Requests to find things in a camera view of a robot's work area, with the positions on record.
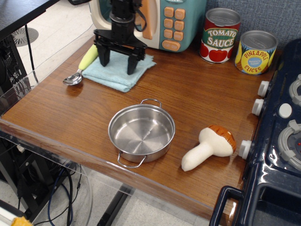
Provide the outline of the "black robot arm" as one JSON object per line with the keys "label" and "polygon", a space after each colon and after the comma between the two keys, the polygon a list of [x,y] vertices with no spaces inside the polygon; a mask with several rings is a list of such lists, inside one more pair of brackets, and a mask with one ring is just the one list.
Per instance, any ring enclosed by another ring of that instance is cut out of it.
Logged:
{"label": "black robot arm", "polygon": [[134,36],[135,15],[139,10],[140,0],[111,0],[110,30],[94,30],[95,45],[102,66],[110,60],[110,51],[128,56],[127,74],[133,74],[139,61],[144,60],[147,45]]}

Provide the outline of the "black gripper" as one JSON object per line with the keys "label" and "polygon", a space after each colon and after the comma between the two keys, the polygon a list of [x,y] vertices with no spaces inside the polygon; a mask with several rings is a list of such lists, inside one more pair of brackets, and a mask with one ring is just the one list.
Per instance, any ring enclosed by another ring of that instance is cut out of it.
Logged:
{"label": "black gripper", "polygon": [[95,29],[95,45],[102,66],[110,60],[110,51],[129,56],[127,74],[134,73],[139,61],[144,60],[147,45],[134,35],[135,15],[129,18],[119,18],[111,15],[111,29]]}

